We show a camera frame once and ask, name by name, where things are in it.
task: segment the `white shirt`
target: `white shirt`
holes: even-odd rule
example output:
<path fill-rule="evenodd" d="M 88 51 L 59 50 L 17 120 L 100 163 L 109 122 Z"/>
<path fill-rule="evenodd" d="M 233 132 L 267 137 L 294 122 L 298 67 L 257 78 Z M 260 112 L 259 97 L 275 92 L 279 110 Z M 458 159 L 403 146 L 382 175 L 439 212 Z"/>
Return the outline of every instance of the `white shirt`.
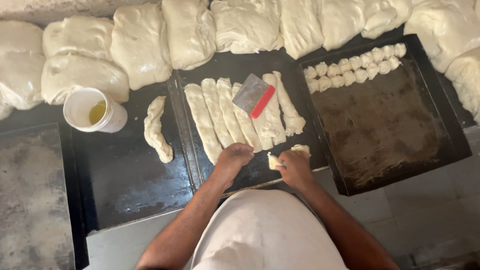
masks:
<path fill-rule="evenodd" d="M 192 269 L 347 270 L 315 216 L 279 190 L 244 190 L 227 199 L 202 234 Z"/>

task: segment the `tile floor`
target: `tile floor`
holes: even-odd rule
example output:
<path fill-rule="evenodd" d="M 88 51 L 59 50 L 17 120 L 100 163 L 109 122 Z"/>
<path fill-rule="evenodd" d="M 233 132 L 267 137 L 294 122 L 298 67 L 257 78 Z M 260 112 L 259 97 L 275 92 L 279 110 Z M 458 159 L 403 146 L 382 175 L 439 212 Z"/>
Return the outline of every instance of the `tile floor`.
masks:
<path fill-rule="evenodd" d="M 329 170 L 317 181 L 396 258 L 402 269 L 480 250 L 480 156 L 364 194 L 338 194 Z M 285 183 L 269 187 L 293 192 Z M 178 211 L 87 238 L 88 270 L 132 270 Z"/>

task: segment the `oil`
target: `oil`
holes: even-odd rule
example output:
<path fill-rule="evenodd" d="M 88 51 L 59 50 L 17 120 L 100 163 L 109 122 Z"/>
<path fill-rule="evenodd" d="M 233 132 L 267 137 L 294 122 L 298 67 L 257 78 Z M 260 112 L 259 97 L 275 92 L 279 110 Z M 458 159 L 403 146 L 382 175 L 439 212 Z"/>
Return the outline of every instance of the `oil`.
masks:
<path fill-rule="evenodd" d="M 107 110 L 107 104 L 104 100 L 99 101 L 95 104 L 88 114 L 88 120 L 92 125 L 98 123 L 102 120 L 103 116 L 105 115 L 105 111 Z"/>

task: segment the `white plastic container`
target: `white plastic container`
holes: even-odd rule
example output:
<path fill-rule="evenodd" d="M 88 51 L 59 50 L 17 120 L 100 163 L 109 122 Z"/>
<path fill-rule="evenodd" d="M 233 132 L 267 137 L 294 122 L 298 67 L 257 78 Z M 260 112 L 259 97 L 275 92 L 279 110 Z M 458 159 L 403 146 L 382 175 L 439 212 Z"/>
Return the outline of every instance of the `white plastic container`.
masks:
<path fill-rule="evenodd" d="M 102 100 L 107 106 L 105 114 L 98 123 L 92 125 L 88 119 L 90 110 Z M 127 123 L 127 110 L 95 88 L 78 89 L 69 95 L 63 105 L 63 116 L 69 125 L 84 132 L 114 133 Z"/>

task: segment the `person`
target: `person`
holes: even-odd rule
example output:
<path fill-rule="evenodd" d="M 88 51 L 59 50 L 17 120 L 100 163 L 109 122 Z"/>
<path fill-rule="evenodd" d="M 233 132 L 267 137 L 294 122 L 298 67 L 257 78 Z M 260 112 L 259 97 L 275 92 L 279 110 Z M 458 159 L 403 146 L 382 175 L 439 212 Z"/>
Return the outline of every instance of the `person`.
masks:
<path fill-rule="evenodd" d="M 279 190 L 244 190 L 217 205 L 253 148 L 225 148 L 208 179 L 150 243 L 137 270 L 399 270 L 389 254 L 320 186 L 310 155 L 285 151 L 277 166 L 317 214 Z"/>

